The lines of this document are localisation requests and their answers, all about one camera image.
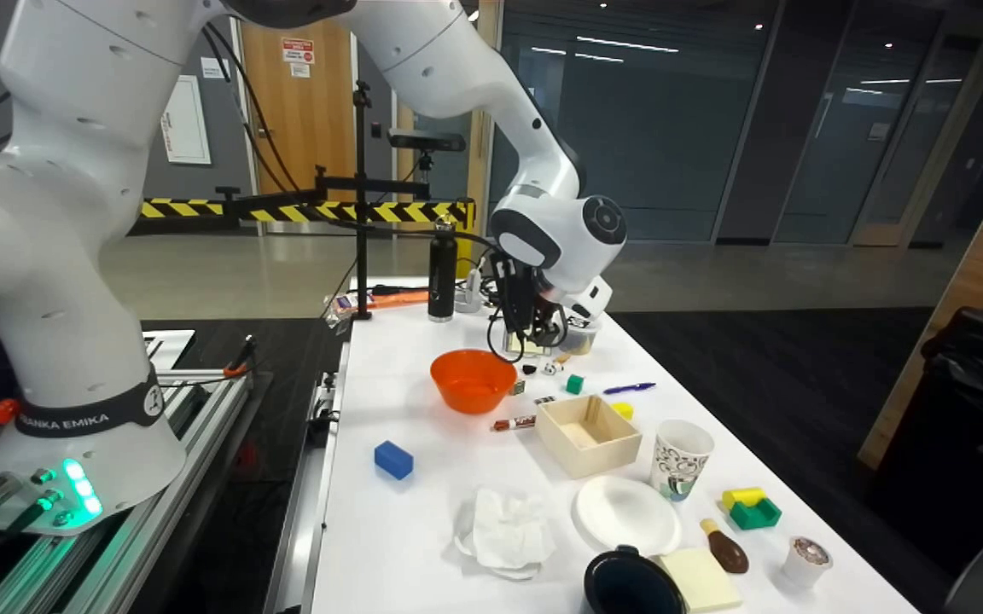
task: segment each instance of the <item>orange bowl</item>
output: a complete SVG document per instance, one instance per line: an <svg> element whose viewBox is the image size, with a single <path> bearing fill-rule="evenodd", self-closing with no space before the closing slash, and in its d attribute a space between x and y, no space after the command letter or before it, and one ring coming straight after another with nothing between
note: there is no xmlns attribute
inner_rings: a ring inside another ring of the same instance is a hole
<svg viewBox="0 0 983 614"><path fill-rule="evenodd" d="M493 414L515 384L515 367L493 353L460 348L431 362L431 379L459 414Z"/></svg>

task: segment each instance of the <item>black pole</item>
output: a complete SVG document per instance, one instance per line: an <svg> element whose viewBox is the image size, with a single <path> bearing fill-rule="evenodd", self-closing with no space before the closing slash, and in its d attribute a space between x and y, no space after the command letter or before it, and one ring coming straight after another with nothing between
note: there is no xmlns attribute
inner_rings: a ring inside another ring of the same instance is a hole
<svg viewBox="0 0 983 614"><path fill-rule="evenodd" d="M356 312L356 322L369 322L369 307L364 307L364 109L369 109L369 87L364 83L356 83L356 218L359 218L359 230L356 230L356 276L359 276L359 312Z"/></svg>

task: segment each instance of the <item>white plate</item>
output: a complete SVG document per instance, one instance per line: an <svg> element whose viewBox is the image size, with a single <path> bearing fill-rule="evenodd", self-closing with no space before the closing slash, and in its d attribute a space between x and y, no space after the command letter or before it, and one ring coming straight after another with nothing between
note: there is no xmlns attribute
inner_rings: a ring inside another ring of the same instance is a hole
<svg viewBox="0 0 983 614"><path fill-rule="evenodd" d="M594 479L573 498L581 530L604 549L636 545L640 556L673 552L684 540L675 510L642 481Z"/></svg>

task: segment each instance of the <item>blue block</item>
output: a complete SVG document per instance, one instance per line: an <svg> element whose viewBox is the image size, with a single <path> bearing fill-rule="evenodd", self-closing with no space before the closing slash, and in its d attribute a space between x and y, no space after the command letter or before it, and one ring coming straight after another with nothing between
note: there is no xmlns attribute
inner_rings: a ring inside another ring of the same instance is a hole
<svg viewBox="0 0 983 614"><path fill-rule="evenodd" d="M396 448L392 439L381 439L377 448L377 463L392 474L396 481L402 481L405 474L412 474L412 453L405 453L402 448Z"/></svg>

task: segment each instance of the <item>white container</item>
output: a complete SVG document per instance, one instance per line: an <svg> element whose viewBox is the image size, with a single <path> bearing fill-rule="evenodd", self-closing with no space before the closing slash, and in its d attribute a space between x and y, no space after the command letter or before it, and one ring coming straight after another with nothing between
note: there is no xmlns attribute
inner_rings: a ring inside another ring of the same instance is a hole
<svg viewBox="0 0 983 614"><path fill-rule="evenodd" d="M535 433L570 479L624 469L640 456L640 431L600 397L561 399L535 408Z"/></svg>

